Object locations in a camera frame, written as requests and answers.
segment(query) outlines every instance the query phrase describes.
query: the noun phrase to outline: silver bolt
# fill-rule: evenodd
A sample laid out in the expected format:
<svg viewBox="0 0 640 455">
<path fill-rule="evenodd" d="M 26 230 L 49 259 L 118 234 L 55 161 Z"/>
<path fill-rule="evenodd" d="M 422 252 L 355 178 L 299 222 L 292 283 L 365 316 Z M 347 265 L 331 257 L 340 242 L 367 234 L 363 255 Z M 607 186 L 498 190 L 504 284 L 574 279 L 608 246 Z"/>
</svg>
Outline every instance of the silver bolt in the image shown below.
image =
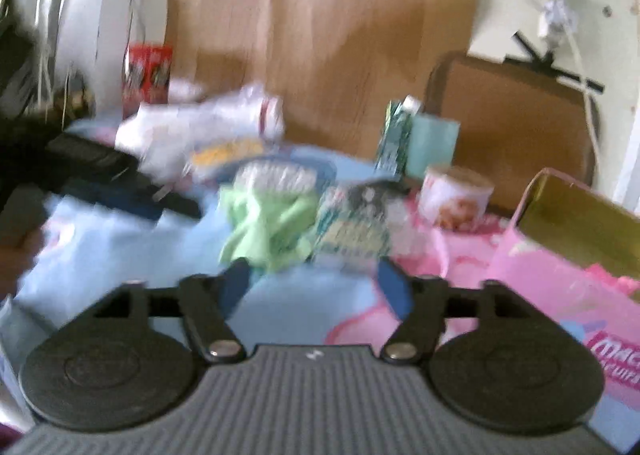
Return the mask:
<svg viewBox="0 0 640 455">
<path fill-rule="evenodd" d="M 392 343 L 385 349 L 386 355 L 395 361 L 407 361 L 415 358 L 418 349 L 411 343 Z"/>
<path fill-rule="evenodd" d="M 214 341 L 209 345 L 209 353 L 216 358 L 232 358 L 238 356 L 242 347 L 233 340 Z"/>
</svg>

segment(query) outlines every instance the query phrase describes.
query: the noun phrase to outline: red can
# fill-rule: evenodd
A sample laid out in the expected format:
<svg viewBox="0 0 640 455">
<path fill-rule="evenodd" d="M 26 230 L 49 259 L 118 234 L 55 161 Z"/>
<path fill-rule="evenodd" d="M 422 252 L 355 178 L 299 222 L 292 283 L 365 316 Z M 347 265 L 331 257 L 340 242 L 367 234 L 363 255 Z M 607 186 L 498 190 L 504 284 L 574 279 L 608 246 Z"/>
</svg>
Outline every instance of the red can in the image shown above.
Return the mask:
<svg viewBox="0 0 640 455">
<path fill-rule="evenodd" d="M 122 89 L 123 118 L 138 112 L 141 102 L 167 103 L 172 55 L 167 45 L 129 45 Z"/>
</svg>

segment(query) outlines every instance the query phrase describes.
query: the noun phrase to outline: white plastic bag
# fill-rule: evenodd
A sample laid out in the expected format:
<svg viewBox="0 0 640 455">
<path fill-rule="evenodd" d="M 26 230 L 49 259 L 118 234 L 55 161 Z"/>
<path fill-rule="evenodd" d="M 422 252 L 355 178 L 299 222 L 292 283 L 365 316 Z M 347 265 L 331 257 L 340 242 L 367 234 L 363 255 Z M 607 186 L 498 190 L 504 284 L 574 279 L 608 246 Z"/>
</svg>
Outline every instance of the white plastic bag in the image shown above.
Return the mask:
<svg viewBox="0 0 640 455">
<path fill-rule="evenodd" d="M 182 175 L 197 148 L 237 138 L 277 141 L 283 134 L 281 99 L 252 84 L 200 104 L 141 104 L 118 128 L 115 146 L 139 157 L 141 172 L 167 182 Z"/>
</svg>

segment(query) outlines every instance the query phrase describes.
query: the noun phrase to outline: brown cardboard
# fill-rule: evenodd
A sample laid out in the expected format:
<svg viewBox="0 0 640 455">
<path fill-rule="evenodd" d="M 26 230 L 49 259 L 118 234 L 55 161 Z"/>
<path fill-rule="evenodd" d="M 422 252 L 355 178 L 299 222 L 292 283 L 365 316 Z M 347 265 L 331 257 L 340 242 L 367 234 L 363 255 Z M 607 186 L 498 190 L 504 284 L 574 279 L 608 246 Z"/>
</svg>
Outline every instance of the brown cardboard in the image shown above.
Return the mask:
<svg viewBox="0 0 640 455">
<path fill-rule="evenodd" d="M 466 49 L 476 0 L 169 0 L 172 76 L 213 93 L 261 80 L 287 139 L 372 158 L 392 98 Z"/>
<path fill-rule="evenodd" d="M 453 164 L 493 181 L 492 206 L 513 212 L 544 168 L 591 183 L 582 93 L 553 78 L 453 52 L 435 67 L 425 108 L 460 122 Z"/>
</svg>

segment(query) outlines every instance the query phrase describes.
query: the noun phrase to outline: paper cup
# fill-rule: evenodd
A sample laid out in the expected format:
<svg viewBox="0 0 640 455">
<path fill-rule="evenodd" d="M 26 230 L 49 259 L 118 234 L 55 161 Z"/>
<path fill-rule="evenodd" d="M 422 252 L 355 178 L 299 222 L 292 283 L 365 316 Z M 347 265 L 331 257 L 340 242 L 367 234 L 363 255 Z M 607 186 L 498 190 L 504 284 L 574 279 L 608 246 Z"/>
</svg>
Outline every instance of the paper cup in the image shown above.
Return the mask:
<svg viewBox="0 0 640 455">
<path fill-rule="evenodd" d="M 459 166 L 430 166 L 424 177 L 418 212 L 433 226 L 474 231 L 494 192 L 487 178 Z"/>
</svg>

